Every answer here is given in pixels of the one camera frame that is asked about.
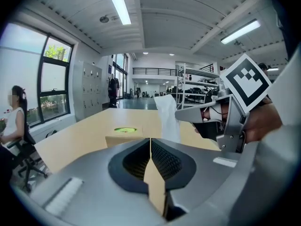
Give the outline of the person's right hand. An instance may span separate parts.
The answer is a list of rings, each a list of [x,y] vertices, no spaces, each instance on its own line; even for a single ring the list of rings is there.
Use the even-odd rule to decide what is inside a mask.
[[[260,141],[268,133],[282,126],[280,116],[273,104],[267,104],[250,112],[245,126],[245,143]]]

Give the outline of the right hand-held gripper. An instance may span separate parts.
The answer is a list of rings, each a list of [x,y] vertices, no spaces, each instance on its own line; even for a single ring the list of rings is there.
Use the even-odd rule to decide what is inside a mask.
[[[202,138],[217,141],[221,150],[240,153],[245,145],[244,129],[250,111],[265,98],[271,82],[247,54],[220,78],[223,83],[215,102],[177,110],[175,118],[192,123]],[[228,104],[228,111],[220,111],[220,105],[225,104]],[[225,124],[220,115],[227,116]]]

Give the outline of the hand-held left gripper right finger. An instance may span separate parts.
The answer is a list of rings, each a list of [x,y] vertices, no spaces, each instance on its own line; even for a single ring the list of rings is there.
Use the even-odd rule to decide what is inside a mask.
[[[165,181],[166,225],[228,226],[257,147],[230,153],[153,138],[152,160]]]

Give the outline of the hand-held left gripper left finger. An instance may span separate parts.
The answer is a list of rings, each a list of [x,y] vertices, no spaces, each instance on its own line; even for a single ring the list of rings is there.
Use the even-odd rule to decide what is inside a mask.
[[[144,173],[150,140],[87,153],[49,176],[31,194],[47,226],[162,226]]]

